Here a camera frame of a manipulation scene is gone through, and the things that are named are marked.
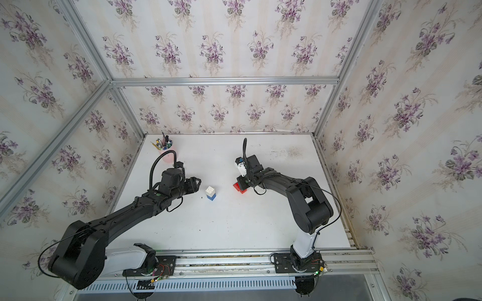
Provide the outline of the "white lego brick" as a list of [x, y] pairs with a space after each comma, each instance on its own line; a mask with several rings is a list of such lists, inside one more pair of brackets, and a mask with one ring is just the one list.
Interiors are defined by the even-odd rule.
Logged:
[[216, 191], [213, 187], [209, 186], [206, 190], [205, 193], [207, 196], [212, 196], [213, 194], [216, 194]]

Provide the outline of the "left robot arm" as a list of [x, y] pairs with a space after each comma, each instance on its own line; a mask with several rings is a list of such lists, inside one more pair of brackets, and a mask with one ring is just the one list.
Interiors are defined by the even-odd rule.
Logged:
[[103, 218], [70, 224], [50, 257], [48, 271], [77, 289], [92, 284], [108, 261], [106, 248], [119, 235], [167, 210], [172, 202], [196, 193], [202, 180], [186, 178], [182, 169], [169, 168], [159, 183], [124, 208]]

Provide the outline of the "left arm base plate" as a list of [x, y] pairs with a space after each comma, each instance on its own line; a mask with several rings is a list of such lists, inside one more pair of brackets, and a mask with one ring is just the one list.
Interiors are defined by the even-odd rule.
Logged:
[[123, 277], [170, 277], [174, 274], [176, 260], [176, 256], [156, 256], [140, 268], [124, 270]]

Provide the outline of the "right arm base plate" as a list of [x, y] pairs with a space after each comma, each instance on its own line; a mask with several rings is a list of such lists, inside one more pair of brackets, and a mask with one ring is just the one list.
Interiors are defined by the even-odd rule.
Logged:
[[306, 258], [300, 258], [296, 253], [273, 253], [269, 260], [276, 273], [319, 274], [326, 272], [325, 261], [319, 252], [314, 252]]

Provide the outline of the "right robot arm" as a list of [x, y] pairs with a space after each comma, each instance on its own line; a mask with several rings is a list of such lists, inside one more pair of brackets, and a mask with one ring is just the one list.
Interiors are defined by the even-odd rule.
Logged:
[[239, 191], [260, 187], [287, 198], [299, 232], [290, 247], [289, 260], [297, 271], [306, 270], [317, 262], [315, 241], [318, 230], [328, 225], [334, 215], [333, 207], [312, 177], [292, 178], [272, 168], [264, 168], [255, 155], [239, 157], [235, 164], [240, 172], [237, 178]]

